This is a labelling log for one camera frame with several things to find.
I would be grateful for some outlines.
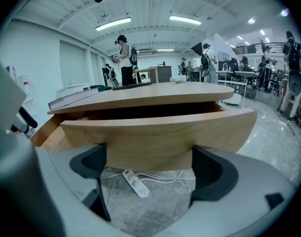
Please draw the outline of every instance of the power strip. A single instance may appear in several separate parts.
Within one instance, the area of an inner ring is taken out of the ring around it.
[[[123,176],[140,198],[148,197],[148,188],[142,183],[142,181],[140,181],[140,179],[135,175],[134,172],[132,172],[131,170],[125,170],[123,172]]]

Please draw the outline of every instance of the wooden drawer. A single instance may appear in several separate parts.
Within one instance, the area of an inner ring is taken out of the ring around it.
[[[107,143],[110,167],[167,171],[190,168],[193,145],[236,153],[247,140],[257,113],[250,108],[228,111],[207,102],[100,110],[60,118],[64,120],[61,126],[56,122],[53,134],[41,144],[48,151]]]

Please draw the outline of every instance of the book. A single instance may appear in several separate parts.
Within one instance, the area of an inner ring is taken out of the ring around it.
[[[74,102],[77,102],[81,99],[93,96],[95,94],[98,94],[99,90],[98,88],[93,88],[93,89],[88,89],[88,90],[84,90],[84,91],[80,91],[77,93],[73,93],[64,97],[60,97],[50,103],[48,103],[49,109],[50,110],[54,110],[60,107],[64,107],[66,105],[70,105]]]

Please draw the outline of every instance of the gray floor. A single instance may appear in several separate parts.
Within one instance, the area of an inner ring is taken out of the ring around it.
[[[301,130],[295,123],[290,129],[278,121],[277,113],[268,105],[255,100],[245,99],[240,106],[225,105],[227,109],[251,107],[258,113],[258,118],[247,142],[239,154],[263,160],[298,186],[301,182]],[[106,168],[102,176],[110,176],[123,170]],[[176,177],[178,171],[157,173],[162,176]],[[193,176],[191,169],[183,170],[181,177]],[[139,198],[122,175],[102,180],[102,191],[111,224],[134,236],[149,237],[186,213],[191,191],[195,181],[175,181],[159,184],[149,181],[143,183],[150,190],[148,198]]]

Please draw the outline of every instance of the black backpack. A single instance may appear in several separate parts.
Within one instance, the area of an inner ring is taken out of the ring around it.
[[[201,67],[209,66],[211,64],[211,59],[206,53],[201,55]]]
[[[288,60],[290,69],[300,69],[300,52],[298,51],[298,43],[295,41],[294,44],[290,44],[288,41],[285,45],[289,47]]]
[[[137,49],[136,49],[136,47],[131,48],[131,55],[130,55],[129,60],[133,66],[137,66]]]

